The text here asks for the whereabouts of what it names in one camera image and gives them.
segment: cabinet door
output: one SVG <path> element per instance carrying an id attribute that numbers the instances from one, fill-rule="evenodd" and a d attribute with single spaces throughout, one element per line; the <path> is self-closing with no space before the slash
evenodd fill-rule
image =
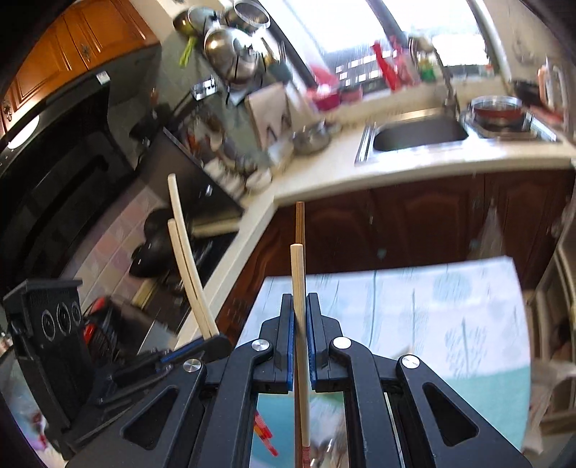
<path id="1" fill-rule="evenodd" d="M 2 103 L 6 131 L 65 83 L 86 72 L 66 24 L 58 18 L 36 43 Z"/>
<path id="2" fill-rule="evenodd" d="M 84 0 L 68 8 L 64 19 L 89 69 L 158 42 L 128 0 Z"/>
<path id="3" fill-rule="evenodd" d="M 392 226 L 403 266 L 466 259 L 480 232 L 484 177 L 453 177 L 374 190 L 382 222 Z"/>
<path id="4" fill-rule="evenodd" d="M 236 344 L 256 296 L 268 276 L 291 274 L 290 245 L 295 239 L 294 206 L 280 208 L 262 234 L 226 298 L 216 324 Z"/>
<path id="5" fill-rule="evenodd" d="M 377 219 L 368 191 L 306 202 L 306 272 L 340 273 L 383 268 Z"/>
<path id="6" fill-rule="evenodd" d="M 494 203 L 506 255 L 523 288 L 534 288 L 552 258 L 550 230 L 570 199 L 574 171 L 522 171 L 486 175 L 485 206 Z"/>

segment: table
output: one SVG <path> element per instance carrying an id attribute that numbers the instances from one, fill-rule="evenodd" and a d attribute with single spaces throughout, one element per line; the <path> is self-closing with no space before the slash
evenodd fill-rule
<path id="1" fill-rule="evenodd" d="M 380 356 L 416 354 L 521 448 L 530 398 L 530 343 L 512 259 L 309 275 L 306 290 L 318 293 L 322 314 L 337 319 L 345 336 Z M 291 278 L 266 278 L 238 346 L 258 336 L 262 322 L 279 314 L 282 294 L 291 292 Z M 328 398 L 311 405 L 321 407 L 324 426 L 333 426 L 331 418 L 339 411 L 337 403 L 330 403 L 338 396 Z M 261 395 L 258 411 L 279 456 L 273 458 L 255 436 L 251 466 L 294 466 L 291 395 Z M 318 442 L 323 432 L 322 423 L 313 420 L 312 439 Z"/>

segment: cutting board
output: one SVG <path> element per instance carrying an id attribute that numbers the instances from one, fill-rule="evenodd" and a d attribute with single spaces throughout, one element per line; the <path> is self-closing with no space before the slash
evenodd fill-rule
<path id="1" fill-rule="evenodd" d="M 251 93 L 246 97 L 245 104 L 260 149 L 268 149 L 282 134 L 290 131 L 290 111 L 282 83 L 274 83 Z"/>

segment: sink basin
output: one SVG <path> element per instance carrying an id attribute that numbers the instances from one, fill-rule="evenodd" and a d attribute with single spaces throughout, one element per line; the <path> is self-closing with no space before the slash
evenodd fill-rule
<path id="1" fill-rule="evenodd" d="M 410 112 L 381 126 L 367 126 L 357 162 L 381 153 L 418 146 L 449 144 L 468 138 L 468 132 L 444 109 Z"/>
<path id="2" fill-rule="evenodd" d="M 380 127 L 376 130 L 373 147 L 376 151 L 396 151 L 466 138 L 468 133 L 453 117 L 436 115 Z"/>

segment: range hood light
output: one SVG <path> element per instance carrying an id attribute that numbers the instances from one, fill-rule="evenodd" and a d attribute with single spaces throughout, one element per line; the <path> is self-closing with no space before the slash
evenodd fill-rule
<path id="1" fill-rule="evenodd" d="M 14 149 L 22 145 L 34 133 L 34 130 L 36 130 L 36 127 L 38 126 L 38 122 L 40 122 L 40 115 L 34 117 L 22 130 L 20 130 L 14 139 L 8 143 L 8 148 Z"/>

